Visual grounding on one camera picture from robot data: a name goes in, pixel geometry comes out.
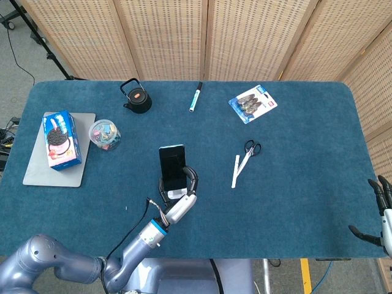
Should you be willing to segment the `black tripod stand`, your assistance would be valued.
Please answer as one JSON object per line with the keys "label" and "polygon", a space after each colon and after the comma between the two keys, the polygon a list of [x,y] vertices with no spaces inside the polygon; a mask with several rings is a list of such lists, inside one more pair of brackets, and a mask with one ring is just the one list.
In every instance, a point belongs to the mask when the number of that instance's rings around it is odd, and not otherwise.
{"label": "black tripod stand", "polygon": [[28,28],[31,30],[31,33],[34,36],[34,40],[38,41],[38,44],[40,44],[41,46],[43,46],[43,48],[45,49],[45,51],[47,52],[47,59],[52,60],[56,67],[61,71],[61,73],[65,76],[66,80],[84,80],[84,78],[80,78],[80,77],[75,77],[73,75],[69,75],[68,72],[66,71],[66,69],[62,66],[62,64],[59,62],[59,60],[57,59],[56,55],[50,50],[50,48],[48,47],[48,45],[46,44],[45,41],[43,41],[43,37],[40,36],[40,34],[38,33],[37,30],[37,25],[33,22],[30,21],[26,14],[27,11],[25,10],[25,8],[23,6],[19,6],[16,2],[16,0],[9,0],[9,2],[11,3],[11,5],[13,5],[13,7],[15,8],[15,10],[18,12],[18,14],[20,15],[20,17],[23,19],[23,21],[27,24]]}

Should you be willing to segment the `black handled scissors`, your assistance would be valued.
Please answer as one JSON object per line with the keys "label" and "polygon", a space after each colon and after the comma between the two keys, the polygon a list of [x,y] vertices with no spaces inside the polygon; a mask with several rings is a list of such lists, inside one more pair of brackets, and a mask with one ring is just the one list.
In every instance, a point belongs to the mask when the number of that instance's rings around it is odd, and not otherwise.
{"label": "black handled scissors", "polygon": [[237,170],[237,173],[236,173],[237,176],[239,176],[239,174],[242,172],[243,168],[247,164],[247,162],[250,159],[250,157],[253,157],[253,156],[256,156],[256,155],[260,154],[261,150],[262,150],[261,143],[255,141],[255,140],[248,140],[244,144],[244,151],[245,151],[246,154],[245,154],[245,157],[242,160],[241,164],[238,167],[238,170]]}

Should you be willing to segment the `green white marker pen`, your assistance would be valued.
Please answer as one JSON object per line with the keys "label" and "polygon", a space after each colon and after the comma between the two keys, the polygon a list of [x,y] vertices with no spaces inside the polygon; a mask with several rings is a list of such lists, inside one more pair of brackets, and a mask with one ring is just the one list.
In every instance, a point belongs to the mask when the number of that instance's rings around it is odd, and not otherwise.
{"label": "green white marker pen", "polygon": [[190,107],[189,107],[189,111],[190,111],[190,112],[194,112],[194,110],[195,110],[195,106],[196,106],[196,104],[197,104],[199,95],[200,95],[201,90],[202,90],[202,86],[203,86],[203,83],[200,81],[200,82],[198,83],[197,89],[196,89],[196,91],[195,91],[195,94],[194,94],[194,96],[193,96],[193,98],[192,98],[192,102],[191,102]]}

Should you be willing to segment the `binder clip blister pack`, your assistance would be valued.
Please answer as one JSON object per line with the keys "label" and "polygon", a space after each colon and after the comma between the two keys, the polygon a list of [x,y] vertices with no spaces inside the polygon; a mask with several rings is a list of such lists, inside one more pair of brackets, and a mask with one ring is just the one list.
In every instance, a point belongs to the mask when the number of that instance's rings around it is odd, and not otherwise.
{"label": "binder clip blister pack", "polygon": [[244,124],[252,122],[278,106],[262,85],[257,85],[237,95],[230,99],[228,104]]}

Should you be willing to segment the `black cast iron teapot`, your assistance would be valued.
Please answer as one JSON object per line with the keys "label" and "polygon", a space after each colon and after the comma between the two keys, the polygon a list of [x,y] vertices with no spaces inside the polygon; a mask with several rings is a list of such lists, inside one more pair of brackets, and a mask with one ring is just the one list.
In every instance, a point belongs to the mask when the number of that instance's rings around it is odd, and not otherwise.
{"label": "black cast iron teapot", "polygon": [[[125,92],[125,85],[135,81],[138,84],[137,88],[132,89],[129,92]],[[146,92],[144,87],[136,78],[131,78],[119,87],[120,91],[126,96],[127,102],[123,105],[124,108],[137,113],[142,114],[146,113],[152,106],[152,100],[149,94]]]}

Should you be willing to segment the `blue-grey robot torso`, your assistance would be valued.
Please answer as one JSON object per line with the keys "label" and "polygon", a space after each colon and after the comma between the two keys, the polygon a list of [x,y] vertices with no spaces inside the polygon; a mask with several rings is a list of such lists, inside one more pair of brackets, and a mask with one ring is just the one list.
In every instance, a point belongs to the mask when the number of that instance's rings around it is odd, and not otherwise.
{"label": "blue-grey robot torso", "polygon": [[[224,294],[254,294],[252,262],[214,259]],[[208,259],[146,258],[132,273],[128,291],[142,294],[220,294]]]}

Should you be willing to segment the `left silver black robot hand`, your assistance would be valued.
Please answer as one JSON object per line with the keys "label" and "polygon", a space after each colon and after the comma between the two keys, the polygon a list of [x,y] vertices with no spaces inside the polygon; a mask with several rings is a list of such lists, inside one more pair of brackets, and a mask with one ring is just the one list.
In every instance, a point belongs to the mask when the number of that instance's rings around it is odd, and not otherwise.
{"label": "left silver black robot hand", "polygon": [[181,198],[175,201],[168,197],[168,193],[164,191],[164,182],[162,177],[159,178],[159,193],[162,197],[166,209],[163,212],[166,227],[176,224],[190,209],[197,200],[196,190],[198,186],[198,175],[192,167],[183,167],[183,173],[190,179],[190,186],[187,188],[187,193],[183,194]]}

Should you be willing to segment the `white plastic scissor sheath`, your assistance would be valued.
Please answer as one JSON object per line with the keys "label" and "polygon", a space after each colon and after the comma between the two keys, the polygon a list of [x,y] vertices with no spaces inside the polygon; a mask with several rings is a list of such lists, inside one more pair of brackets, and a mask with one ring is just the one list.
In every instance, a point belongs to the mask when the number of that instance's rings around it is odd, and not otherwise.
{"label": "white plastic scissor sheath", "polygon": [[234,164],[234,169],[233,169],[233,178],[232,178],[232,185],[231,185],[232,189],[234,189],[236,187],[236,179],[238,177],[239,159],[240,159],[240,155],[237,154],[235,156],[235,164]]}

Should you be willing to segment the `woven bamboo folding screen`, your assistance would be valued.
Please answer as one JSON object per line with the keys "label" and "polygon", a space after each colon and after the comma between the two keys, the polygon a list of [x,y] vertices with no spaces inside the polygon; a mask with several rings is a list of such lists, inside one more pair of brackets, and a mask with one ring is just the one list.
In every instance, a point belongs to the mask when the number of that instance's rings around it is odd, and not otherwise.
{"label": "woven bamboo folding screen", "polygon": [[392,0],[21,0],[93,80],[343,81],[392,31]]}

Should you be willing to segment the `blue table cloth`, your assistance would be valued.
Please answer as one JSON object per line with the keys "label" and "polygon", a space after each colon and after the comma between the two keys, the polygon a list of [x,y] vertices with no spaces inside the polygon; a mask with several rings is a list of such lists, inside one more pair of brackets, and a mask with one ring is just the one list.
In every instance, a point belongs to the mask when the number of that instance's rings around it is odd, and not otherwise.
{"label": "blue table cloth", "polygon": [[[145,81],[152,98],[138,115],[124,108],[118,81],[46,81],[35,85],[0,180],[0,255],[36,234],[70,250],[107,255],[156,216],[162,201],[159,148],[182,144],[198,174],[197,201],[169,229],[155,257],[380,257],[349,225],[378,235],[374,177],[353,94],[341,82],[263,82],[278,106],[244,124],[228,101],[253,82],[207,81],[194,112],[194,81]],[[80,187],[25,186],[46,111],[94,113],[121,133],[112,151],[91,146]],[[255,140],[231,188],[235,156]]]}

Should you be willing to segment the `grey closed laptop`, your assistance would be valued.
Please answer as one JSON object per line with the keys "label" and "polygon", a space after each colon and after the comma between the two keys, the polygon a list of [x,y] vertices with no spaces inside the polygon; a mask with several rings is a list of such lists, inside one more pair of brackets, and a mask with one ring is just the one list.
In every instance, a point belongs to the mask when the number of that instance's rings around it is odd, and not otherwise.
{"label": "grey closed laptop", "polygon": [[80,187],[90,143],[89,127],[94,123],[96,115],[94,113],[72,113],[72,116],[76,125],[82,163],[61,171],[49,167],[45,151],[43,126],[40,126],[23,178],[24,185]]}

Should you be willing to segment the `black smartphone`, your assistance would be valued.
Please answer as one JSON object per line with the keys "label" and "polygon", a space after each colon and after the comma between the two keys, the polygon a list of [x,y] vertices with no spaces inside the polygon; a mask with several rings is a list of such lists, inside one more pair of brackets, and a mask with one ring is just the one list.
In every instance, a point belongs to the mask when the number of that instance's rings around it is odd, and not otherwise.
{"label": "black smartphone", "polygon": [[164,191],[184,189],[187,186],[187,176],[183,172],[186,165],[185,146],[160,147],[159,159]]}

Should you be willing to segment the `white phone stand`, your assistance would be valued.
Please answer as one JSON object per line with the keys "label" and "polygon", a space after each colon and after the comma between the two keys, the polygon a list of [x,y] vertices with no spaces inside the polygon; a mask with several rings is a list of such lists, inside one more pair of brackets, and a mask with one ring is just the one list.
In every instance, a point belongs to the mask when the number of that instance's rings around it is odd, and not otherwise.
{"label": "white phone stand", "polygon": [[187,194],[187,188],[170,190],[167,192],[167,196],[170,200],[180,199],[185,194]]}

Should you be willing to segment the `clear jar of coloured clips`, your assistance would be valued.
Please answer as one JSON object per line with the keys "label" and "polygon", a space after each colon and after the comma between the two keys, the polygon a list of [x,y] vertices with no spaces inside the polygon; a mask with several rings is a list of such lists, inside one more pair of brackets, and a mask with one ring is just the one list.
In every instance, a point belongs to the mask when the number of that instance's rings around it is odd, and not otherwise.
{"label": "clear jar of coloured clips", "polygon": [[89,139],[100,149],[109,151],[116,148],[121,140],[121,133],[108,119],[100,119],[89,128]]}

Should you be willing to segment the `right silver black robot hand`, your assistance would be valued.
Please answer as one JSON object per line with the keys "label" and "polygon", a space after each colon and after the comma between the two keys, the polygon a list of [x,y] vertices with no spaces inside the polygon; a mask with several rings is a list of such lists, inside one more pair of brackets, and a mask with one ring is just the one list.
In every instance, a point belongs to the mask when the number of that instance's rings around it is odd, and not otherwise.
{"label": "right silver black robot hand", "polygon": [[362,233],[354,225],[349,225],[349,230],[358,239],[382,247],[384,253],[392,258],[392,184],[382,175],[378,175],[377,177],[382,186],[372,179],[368,179],[367,181],[374,190],[379,209],[382,224],[380,236]]}

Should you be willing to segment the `blue cookie box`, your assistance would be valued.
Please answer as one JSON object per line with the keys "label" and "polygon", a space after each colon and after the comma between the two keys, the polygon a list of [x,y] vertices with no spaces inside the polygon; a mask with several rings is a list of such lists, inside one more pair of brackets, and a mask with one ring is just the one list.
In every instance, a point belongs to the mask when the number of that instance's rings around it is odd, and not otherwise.
{"label": "blue cookie box", "polygon": [[60,111],[42,118],[48,166],[56,171],[82,163],[74,117]]}

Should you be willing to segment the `metal table leg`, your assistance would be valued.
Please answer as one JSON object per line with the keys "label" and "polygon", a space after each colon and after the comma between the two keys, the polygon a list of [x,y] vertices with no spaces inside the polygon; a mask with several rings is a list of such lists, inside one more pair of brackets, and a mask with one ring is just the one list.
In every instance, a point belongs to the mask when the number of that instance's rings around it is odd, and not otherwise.
{"label": "metal table leg", "polygon": [[265,291],[265,294],[271,294],[269,262],[268,262],[267,258],[264,258],[262,261],[263,261],[264,291]]}

